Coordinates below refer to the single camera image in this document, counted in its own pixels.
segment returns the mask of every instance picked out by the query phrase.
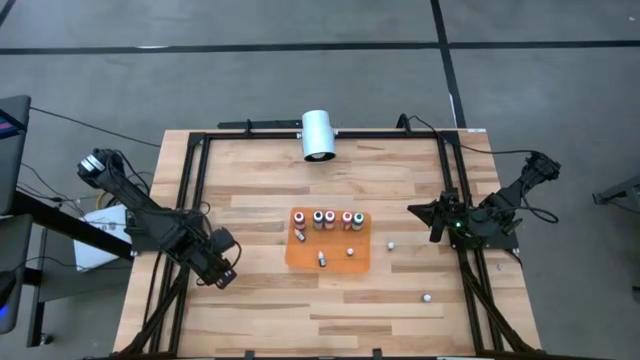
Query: orange tray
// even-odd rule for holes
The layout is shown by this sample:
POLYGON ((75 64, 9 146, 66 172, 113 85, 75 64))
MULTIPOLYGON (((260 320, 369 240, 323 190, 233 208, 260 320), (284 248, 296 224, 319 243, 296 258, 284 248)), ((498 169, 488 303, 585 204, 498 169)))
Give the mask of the orange tray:
POLYGON ((289 217, 289 237, 285 261, 290 267, 301 269, 317 269, 318 271, 338 273, 362 273, 369 271, 371 262, 371 215, 363 213, 364 226, 360 231, 343 230, 342 214, 335 211, 336 222, 331 230, 316 230, 313 227, 313 213, 316 210, 329 209, 293 208, 289 217), (305 228, 302 231, 305 241, 298 240, 294 231, 293 214, 302 212, 305 228), (347 255, 352 248, 353 256, 347 255), (324 253, 327 266, 321 267, 318 262, 318 251, 324 253))

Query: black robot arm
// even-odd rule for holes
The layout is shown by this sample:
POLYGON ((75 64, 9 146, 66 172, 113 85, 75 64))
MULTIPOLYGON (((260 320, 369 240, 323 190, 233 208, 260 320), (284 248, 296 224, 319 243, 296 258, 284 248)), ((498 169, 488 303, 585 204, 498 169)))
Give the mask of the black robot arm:
POLYGON ((515 211, 522 208, 524 196, 534 186, 557 179, 559 174, 559 163, 545 154, 533 152, 516 181, 487 196, 477 207, 461 203, 458 190, 454 188, 443 191, 439 200, 426 205, 410 205, 408 210, 432 227, 429 241, 440 242, 444 229, 449 227, 467 240, 469 247, 475 247, 499 233, 510 235, 522 222, 522 219, 515 219, 515 211))
POLYGON ((236 277, 231 263, 222 256, 236 243, 229 231, 221 228, 207 234, 200 212, 176 211, 155 203, 127 179, 121 152, 93 150, 78 164, 78 175, 91 187, 111 193, 134 215, 136 227, 127 229, 134 241, 137 236, 152 239, 158 249, 191 268, 206 285, 223 289, 236 277))

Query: wire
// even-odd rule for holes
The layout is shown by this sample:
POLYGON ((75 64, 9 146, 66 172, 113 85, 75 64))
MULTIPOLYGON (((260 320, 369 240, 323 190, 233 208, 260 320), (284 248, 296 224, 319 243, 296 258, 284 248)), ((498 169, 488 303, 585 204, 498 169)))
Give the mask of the wire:
POLYGON ((59 193, 57 191, 55 191, 51 186, 49 186, 49 184, 47 184, 46 181, 44 181, 44 179, 42 179, 42 177, 40 176, 40 174, 38 174, 38 172, 36 171, 36 169, 34 169, 33 167, 25 164, 25 163, 20 163, 20 165, 26 167, 27 169, 31 170, 33 172, 33 174, 38 178, 38 180, 40 180, 41 183, 44 184, 44 186, 46 186, 49 190, 51 190, 51 192, 53 192, 54 194, 61 196, 63 199, 68 200, 68 201, 73 201, 71 199, 69 199, 66 195, 59 193))
POLYGON ((531 206, 513 206, 513 207, 510 207, 510 208, 500 209, 500 210, 498 210, 498 211, 494 212, 493 214, 490 214, 489 216, 487 216, 486 218, 484 218, 484 219, 482 219, 482 220, 473 220, 473 221, 475 221, 475 222, 477 222, 477 223, 487 222, 487 221, 489 221, 489 220, 493 219, 493 218, 494 218, 496 215, 498 215, 498 214, 501 214, 501 213, 504 213, 504 212, 510 212, 510 211, 513 211, 513 210, 529 210, 529 211, 533 210, 533 211, 539 211, 539 212, 541 212, 541 213, 543 213, 543 214, 548 215, 550 218, 554 218, 554 219, 555 219, 555 222, 552 222, 552 224, 555 224, 555 223, 557 223, 557 222, 558 222, 558 217, 557 217, 557 216, 555 216, 555 215, 553 215, 549 210, 540 209, 540 208, 531 207, 531 206))
POLYGON ((14 267, 11 272, 15 272, 16 270, 18 270, 20 267, 25 266, 29 261, 33 261, 33 260, 38 260, 38 259, 44 259, 44 260, 50 260, 53 261, 55 263, 57 263, 60 266, 64 266, 64 267, 73 267, 73 268, 80 268, 82 270, 123 270, 123 269, 129 269, 131 270, 131 266, 113 266, 113 267, 98 267, 98 268, 88 268, 88 267, 84 267, 84 266, 80 266, 80 265, 73 265, 73 264, 65 264, 62 261, 56 259, 56 258, 52 258, 51 256, 35 256, 32 258, 29 258, 27 260, 24 260, 23 262, 21 262, 19 265, 17 265, 16 267, 14 267))
POLYGON ((100 210, 102 208, 102 199, 105 195, 107 195, 106 191, 102 191, 100 195, 98 195, 98 198, 96 199, 96 210, 100 210))
POLYGON ((512 258, 516 259, 516 261, 518 262, 518 264, 520 264, 520 267, 522 267, 522 259, 520 259, 520 256, 516 255, 515 250, 512 249, 504 249, 504 251, 511 255, 512 258))
POLYGON ((153 271, 151 272, 151 287, 149 287, 149 295, 147 295, 147 305, 144 308, 144 318, 142 322, 142 327, 144 327, 147 323, 147 316, 149 316, 149 309, 151 308, 151 297, 153 296, 153 288, 156 286, 156 273, 158 272, 158 265, 160 264, 160 258, 162 257, 162 252, 158 251, 158 255, 156 256, 156 262, 153 264, 153 271))
MULTIPOLYGON (((449 144, 451 144, 452 146, 457 146, 459 148, 463 148, 463 149, 468 149, 471 151, 475 151, 478 153, 482 153, 482 154, 492 154, 492 155, 501 155, 501 154, 521 154, 521 153, 527 153, 527 154, 542 154, 540 151, 536 151, 536 150, 507 150, 507 151, 487 151, 487 150, 480 150, 480 149, 475 149, 466 145, 462 145, 460 143, 453 143, 449 140, 447 140, 446 137, 442 136, 442 134, 440 134, 433 126, 431 126, 429 123, 427 123, 426 121, 420 119, 417 115, 412 115, 411 117, 409 117, 407 119, 407 121, 411 121, 412 119, 416 119, 418 120, 420 123, 424 124, 425 126, 427 126, 429 129, 431 129, 433 131, 434 134, 436 134, 437 137, 441 138, 444 142, 447 142, 449 144)), ((490 219, 492 219, 495 215, 501 213, 501 212, 506 212, 506 211, 511 211, 511 210, 528 210, 530 211, 535 217, 537 217, 538 219, 548 222, 550 224, 557 224, 560 219, 553 214, 551 211, 549 210, 545 210, 545 209, 540 209, 540 208, 536 208, 536 207, 532 207, 529 204, 529 201, 527 200, 527 198, 524 196, 524 188, 528 185, 528 183, 525 183, 522 188, 520 189, 520 197, 522 198, 522 200, 524 201, 525 206, 518 206, 518 207, 513 207, 513 208, 507 208, 507 209, 502 209, 500 211, 497 211, 495 213, 493 213, 491 216, 489 216, 486 219, 483 219, 479 222, 486 222, 489 221, 490 219)))
POLYGON ((91 129, 94 129, 94 130, 98 130, 98 131, 102 131, 103 133, 107 133, 109 135, 117 136, 119 138, 131 140, 131 141, 143 144, 143 145, 152 146, 152 147, 155 147, 155 148, 159 148, 160 147, 160 145, 158 145, 158 144, 154 144, 154 143, 146 142, 146 141, 139 140, 139 139, 136 139, 136 138, 132 138, 130 136, 118 134, 116 132, 113 132, 113 131, 110 131, 110 130, 106 130, 106 129, 102 129, 102 128, 99 128, 97 126, 94 126, 94 125, 91 125, 91 124, 87 124, 87 123, 84 123, 82 121, 75 120, 75 119, 72 119, 72 118, 64 116, 64 115, 56 114, 56 113, 51 112, 51 111, 38 109, 38 108, 33 107, 33 106, 31 107, 31 110, 35 110, 35 111, 41 112, 43 114, 47 114, 47 115, 50 115, 50 116, 53 116, 53 117, 57 117, 57 118, 60 118, 60 119, 71 121, 71 122, 76 123, 78 125, 86 126, 88 128, 91 128, 91 129))
POLYGON ((609 202, 607 202, 607 203, 605 203, 605 204, 603 204, 603 205, 609 205, 609 204, 611 204, 611 205, 613 205, 613 206, 615 206, 615 207, 617 207, 617 208, 619 208, 619 209, 621 209, 621 210, 624 210, 624 211, 630 212, 630 213, 632 213, 632 214, 640 215, 640 211, 638 211, 638 210, 634 210, 634 209, 632 209, 632 208, 630 208, 630 207, 627 207, 627 206, 624 206, 624 205, 622 205, 622 204, 619 204, 619 203, 617 203, 617 202, 615 202, 615 201, 613 201, 613 200, 610 200, 609 202))
POLYGON ((240 246, 240 243, 235 240, 233 240, 233 242, 236 243, 236 246, 238 247, 238 256, 236 257, 236 260, 233 262, 233 264, 231 264, 231 269, 236 267, 236 264, 240 260, 240 256, 242 256, 242 246, 240 246))
POLYGON ((131 163, 129 162, 129 159, 127 159, 126 156, 124 156, 124 154, 122 153, 122 151, 120 150, 115 150, 116 154, 119 154, 122 159, 124 160, 124 162, 127 164, 127 166, 129 167, 129 170, 131 170, 131 172, 133 173, 133 175, 135 175, 140 181, 142 181, 142 184, 144 184, 144 188, 147 189, 147 195, 149 195, 151 193, 151 188, 149 188, 149 184, 147 184, 146 181, 144 181, 144 179, 142 178, 142 176, 140 176, 140 174, 138 174, 134 169, 133 166, 131 166, 131 163))
POLYGON ((436 134, 437 137, 441 138, 442 140, 444 140, 444 142, 449 143, 453 146, 457 146, 460 148, 464 148, 467 150, 471 150, 471 151, 475 151, 475 152, 479 152, 482 154, 493 154, 493 155, 500 155, 500 154, 522 154, 522 153, 527 153, 527 154, 540 154, 540 151, 536 151, 536 150, 507 150, 507 151, 488 151, 488 150, 480 150, 480 149, 475 149, 466 145, 462 145, 460 143, 456 144, 453 143, 451 141, 449 141, 446 137, 442 136, 442 134, 440 134, 438 132, 438 130, 436 130, 433 126, 429 125, 428 122, 420 119, 417 115, 412 115, 411 117, 409 117, 407 119, 407 121, 411 121, 412 119, 416 119, 419 122, 421 122, 422 124, 424 124, 426 127, 428 127, 429 129, 431 129, 433 131, 434 134, 436 134))
POLYGON ((558 217, 555 214, 553 214, 551 211, 538 209, 529 205, 529 200, 527 200, 527 197, 524 196, 524 188, 528 184, 529 183, 527 182, 523 184, 522 187, 520 188, 520 197, 522 198, 522 201, 524 201, 524 205, 525 205, 524 207, 527 208, 529 211, 531 211, 531 213, 535 215, 535 217, 537 217, 538 219, 544 222, 548 222, 549 224, 557 224, 560 221, 560 219, 558 219, 558 217))

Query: wooden table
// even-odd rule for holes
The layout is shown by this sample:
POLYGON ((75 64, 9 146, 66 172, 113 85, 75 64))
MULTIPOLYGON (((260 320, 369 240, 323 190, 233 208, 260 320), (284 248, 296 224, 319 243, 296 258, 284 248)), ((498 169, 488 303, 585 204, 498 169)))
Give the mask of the wooden table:
MULTIPOLYGON (((165 133, 151 192, 163 206, 175 206, 188 135, 165 133)), ((489 150, 484 132, 461 130, 460 136, 466 145, 489 150)), ((242 356, 245 350, 257 356, 370 356, 377 347, 385 355, 473 354, 456 253, 446 235, 429 243, 427 226, 406 210, 431 202, 443 189, 436 141, 339 140, 336 146, 336 159, 310 164, 295 140, 212 142, 202 199, 212 206, 212 223, 227 227, 244 251, 239 277, 226 290, 198 287, 192 274, 180 356, 242 356), (289 269, 284 254, 294 206, 371 213, 370 271, 289 269), (393 252, 386 249, 389 241, 397 244, 393 252), (425 293, 431 303, 422 302, 425 293)), ((477 203, 499 189, 493 158, 468 150, 464 158, 477 203)), ((496 305, 526 342, 539 347, 520 266, 503 251, 485 254, 496 305)), ((227 255, 234 259, 236 252, 227 255)), ((135 260, 114 350, 141 328, 155 257, 135 260)), ((490 349, 486 315, 478 307, 490 349)), ((161 349, 172 315, 170 310, 161 349)))

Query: black cable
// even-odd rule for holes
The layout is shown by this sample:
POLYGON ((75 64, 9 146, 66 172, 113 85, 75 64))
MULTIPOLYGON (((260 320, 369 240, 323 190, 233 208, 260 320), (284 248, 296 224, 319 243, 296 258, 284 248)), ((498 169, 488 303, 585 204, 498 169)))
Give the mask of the black cable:
POLYGON ((516 253, 514 252, 514 250, 511 249, 504 249, 504 251, 511 255, 512 258, 516 259, 516 261, 518 262, 518 264, 520 264, 520 267, 522 267, 522 259, 520 259, 520 256, 516 255, 516 253))
POLYGON ((634 210, 634 209, 632 209, 630 207, 627 207, 627 206, 624 206, 622 204, 619 204, 619 203, 617 203, 617 202, 615 202, 613 200, 610 200, 609 202, 604 203, 603 205, 609 205, 609 204, 611 204, 611 205, 613 205, 613 206, 615 206, 615 207, 617 207, 617 208, 619 208, 621 210, 628 211, 628 212, 630 212, 632 214, 640 215, 640 211, 634 210))
POLYGON ((522 198, 522 201, 524 201, 524 207, 526 207, 529 211, 531 211, 531 213, 533 215, 535 215, 535 217, 537 217, 538 219, 544 221, 544 222, 548 222, 549 224, 557 224, 560 219, 558 219, 558 217, 553 214, 551 211, 548 210, 540 210, 538 208, 532 207, 529 204, 529 200, 527 200, 527 197, 524 196, 524 188, 528 185, 528 183, 525 183, 522 185, 522 187, 520 188, 520 197, 522 198))
POLYGON ((42 179, 42 177, 40 176, 40 174, 38 174, 38 172, 36 171, 36 169, 34 169, 33 167, 25 164, 25 163, 20 163, 20 165, 26 167, 27 169, 31 170, 33 172, 33 174, 38 178, 38 180, 40 180, 40 182, 42 184, 44 184, 44 186, 46 186, 49 190, 51 190, 51 192, 53 192, 54 194, 61 196, 63 199, 65 200, 69 200, 69 201, 73 201, 71 199, 69 199, 66 195, 59 193, 57 191, 55 191, 51 186, 49 186, 49 184, 47 184, 46 181, 44 181, 44 179, 42 179))
POLYGON ((107 133, 107 134, 109 134, 109 135, 117 136, 117 137, 119 137, 119 138, 123 138, 123 139, 131 140, 131 141, 134 141, 134 142, 137 142, 137 143, 143 144, 143 145, 153 146, 153 147, 156 147, 156 148, 159 148, 159 147, 160 147, 160 145, 158 145, 158 144, 153 144, 153 143, 150 143, 150 142, 146 142, 146 141, 143 141, 143 140, 139 140, 139 139, 136 139, 136 138, 132 138, 132 137, 130 137, 130 136, 126 136, 126 135, 118 134, 118 133, 113 132, 113 131, 110 131, 110 130, 105 130, 105 129, 99 128, 99 127, 97 127, 97 126, 90 125, 90 124, 84 123, 84 122, 79 121, 79 120, 72 119, 72 118, 67 117, 67 116, 64 116, 64 115, 56 114, 56 113, 51 112, 51 111, 38 109, 38 108, 33 107, 33 106, 31 107, 31 110, 39 111, 39 112, 41 112, 41 113, 43 113, 43 114, 47 114, 47 115, 54 116, 54 117, 57 117, 57 118, 60 118, 60 119, 64 119, 64 120, 67 120, 67 121, 71 121, 71 122, 76 123, 76 124, 78 124, 78 125, 86 126, 86 127, 88 127, 88 128, 91 128, 91 129, 94 129, 94 130, 98 130, 98 131, 102 131, 103 133, 107 133))
POLYGON ((162 257, 162 252, 158 251, 158 255, 156 256, 156 262, 153 264, 153 271, 151 275, 151 287, 149 288, 149 295, 147 295, 147 305, 144 308, 144 318, 142 321, 142 327, 147 323, 147 316, 149 316, 149 309, 151 308, 151 297, 153 296, 153 288, 156 285, 156 273, 158 272, 158 265, 160 264, 160 258, 162 257))
POLYGON ((138 174, 133 169, 133 166, 131 166, 131 163, 129 162, 129 159, 127 159, 127 157, 124 155, 124 153, 122 153, 122 151, 120 151, 120 150, 115 150, 115 153, 122 157, 122 160, 124 160, 124 162, 127 164, 127 166, 129 167, 129 170, 131 170, 133 175, 135 175, 135 177, 137 177, 140 181, 142 181, 142 183, 144 184, 144 188, 147 189, 147 195, 149 195, 151 193, 151 188, 149 188, 149 184, 147 184, 147 182, 144 181, 142 176, 140 176, 140 174, 138 174))
POLYGON ((483 223, 483 222, 487 222, 491 219, 493 219, 496 215, 504 213, 504 212, 509 212, 509 211, 513 211, 513 210, 529 210, 531 212, 533 211, 539 211, 543 214, 548 215, 550 218, 554 218, 555 222, 552 222, 552 224, 557 223, 558 221, 558 217, 553 215, 549 210, 545 210, 545 209, 540 209, 540 208, 536 208, 536 207, 531 207, 531 206, 513 206, 513 207, 509 207, 509 208, 504 208, 504 209, 500 209, 492 214, 490 214, 489 216, 487 216, 486 218, 482 219, 482 220, 473 220, 477 223, 483 223))
POLYGON ((40 174, 38 174, 38 172, 36 171, 36 169, 34 169, 32 166, 29 166, 25 163, 20 163, 20 165, 26 167, 27 169, 31 170, 31 172, 33 172, 33 174, 36 176, 36 178, 38 178, 38 180, 40 180, 40 182, 42 184, 44 184, 44 186, 46 186, 49 190, 51 190, 51 192, 53 192, 54 194, 58 195, 60 198, 62 198, 62 200, 64 201, 60 201, 60 203, 64 203, 64 205, 69 206, 71 209, 73 209, 74 211, 77 211, 80 216, 84 219, 84 216, 86 215, 84 211, 82 211, 82 209, 80 209, 80 207, 76 204, 76 202, 72 199, 69 199, 69 197, 67 197, 65 194, 56 191, 54 188, 52 188, 46 181, 44 181, 44 179, 40 176, 40 174))
POLYGON ((527 153, 527 154, 541 154, 540 151, 536 151, 536 150, 507 150, 507 151, 487 151, 487 150, 480 150, 480 149, 474 149, 472 147, 466 146, 466 145, 462 145, 462 144, 456 144, 453 142, 450 142, 449 140, 447 140, 446 137, 442 136, 442 134, 440 134, 438 132, 438 130, 436 130, 433 126, 429 125, 429 123, 427 123, 426 121, 420 119, 417 115, 412 115, 411 117, 409 117, 407 119, 407 121, 411 121, 412 119, 416 119, 419 122, 421 122, 422 124, 424 124, 426 127, 428 127, 429 129, 431 129, 433 131, 434 134, 436 134, 437 137, 441 138, 442 140, 444 140, 444 142, 449 143, 453 146, 457 146, 463 149, 467 149, 467 150, 471 150, 471 151, 475 151, 475 152, 479 152, 482 154, 493 154, 493 155, 500 155, 500 154, 521 154, 521 153, 527 153))
MULTIPOLYGON (((447 140, 446 137, 442 136, 442 134, 440 134, 433 126, 431 126, 426 121, 420 119, 417 115, 412 115, 411 117, 409 117, 407 119, 407 121, 411 121, 412 119, 416 119, 419 122, 421 122, 422 124, 424 124, 425 126, 427 126, 429 129, 431 129, 433 131, 434 134, 436 134, 436 136, 441 138, 444 142, 447 142, 447 143, 451 144, 452 146, 457 146, 459 148, 468 149, 468 150, 475 151, 475 152, 482 153, 482 154, 492 154, 492 155, 521 154, 521 153, 527 153, 527 154, 532 154, 532 155, 533 154, 542 154, 540 151, 536 151, 536 150, 487 151, 487 150, 475 149, 475 148, 472 148, 472 147, 469 147, 469 146, 466 146, 466 145, 462 145, 460 143, 458 143, 458 144, 452 143, 449 140, 447 140)), ((557 224, 558 221, 560 221, 560 219, 558 219, 558 217, 555 214, 553 214, 551 211, 545 210, 545 209, 536 208, 536 207, 532 207, 529 204, 529 201, 524 196, 524 187, 526 185, 527 184, 524 184, 522 186, 522 188, 521 188, 521 191, 520 191, 520 197, 522 197, 522 200, 524 201, 525 206, 518 206, 518 207, 514 207, 514 208, 500 210, 500 211, 494 213, 493 215, 491 215, 490 217, 488 217, 486 219, 483 219, 483 220, 481 220, 479 222, 489 221, 496 214, 501 213, 501 212, 505 212, 505 211, 510 211, 510 210, 529 210, 538 219, 540 219, 542 221, 545 221, 545 222, 548 222, 550 224, 557 224)))
POLYGON ((57 263, 60 266, 64 266, 64 267, 73 267, 73 268, 80 268, 82 270, 123 270, 123 269, 129 269, 131 270, 131 266, 113 266, 113 267, 97 267, 97 268, 87 268, 84 266, 80 266, 80 265, 72 265, 72 264, 65 264, 62 261, 56 259, 56 258, 52 258, 51 256, 35 256, 29 259, 24 260, 23 262, 21 262, 19 265, 17 265, 16 267, 14 267, 11 272, 14 272, 16 270, 18 270, 20 267, 25 266, 29 261, 33 261, 33 260, 38 260, 38 259, 44 259, 44 260, 51 260, 55 263, 57 263))

